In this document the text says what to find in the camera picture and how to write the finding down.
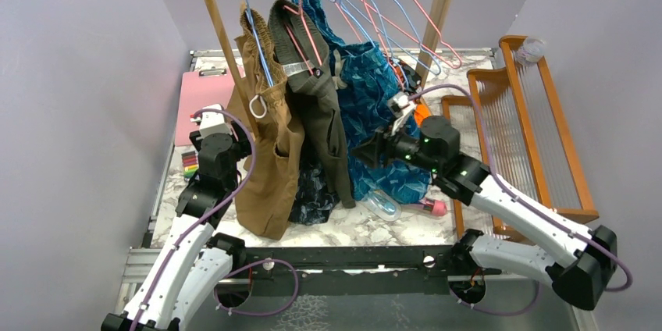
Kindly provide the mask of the blue patterned shorts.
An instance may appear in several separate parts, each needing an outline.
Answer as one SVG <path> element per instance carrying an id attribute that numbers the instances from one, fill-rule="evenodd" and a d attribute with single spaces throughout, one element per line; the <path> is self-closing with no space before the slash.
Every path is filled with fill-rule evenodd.
<path id="1" fill-rule="evenodd" d="M 348 44 L 333 33 L 322 0 L 291 1 L 302 3 L 304 12 L 317 26 L 330 51 L 329 64 L 342 64 L 340 71 L 332 74 L 347 85 L 337 94 L 347 146 L 356 148 L 375 130 L 390 124 L 393 113 L 387 102 L 400 91 L 397 78 L 375 42 Z M 382 190 L 401 204 L 412 204 L 424 198 L 430 183 L 430 173 L 399 161 L 370 169 L 349 155 L 348 169 L 357 201 L 370 190 Z"/>

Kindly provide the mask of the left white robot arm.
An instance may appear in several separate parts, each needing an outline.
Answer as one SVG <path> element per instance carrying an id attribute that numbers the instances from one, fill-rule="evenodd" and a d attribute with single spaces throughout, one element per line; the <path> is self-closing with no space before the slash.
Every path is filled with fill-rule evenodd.
<path id="1" fill-rule="evenodd" d="M 179 197 L 169 236 L 140 288 L 103 330 L 185 330 L 218 281 L 245 266 L 243 240 L 217 232 L 247 184 L 237 164 L 255 150 L 250 134 L 213 133 L 197 147 L 200 168 Z"/>

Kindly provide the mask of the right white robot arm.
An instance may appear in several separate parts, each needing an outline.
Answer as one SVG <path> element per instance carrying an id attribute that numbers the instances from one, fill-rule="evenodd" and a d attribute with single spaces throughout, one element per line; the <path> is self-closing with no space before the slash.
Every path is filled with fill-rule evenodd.
<path id="1" fill-rule="evenodd" d="M 487 164 L 463 153 L 461 135 L 443 116 L 423 120 L 418 137 L 380 127 L 351 154 L 370 168 L 400 161 L 432 174 L 432 184 L 449 198 L 496 216 L 530 244 L 499 240 L 468 230 L 450 253 L 459 273 L 499 269 L 549 286 L 566 303 L 596 308 L 617 268 L 618 239 L 564 217 L 522 193 Z"/>

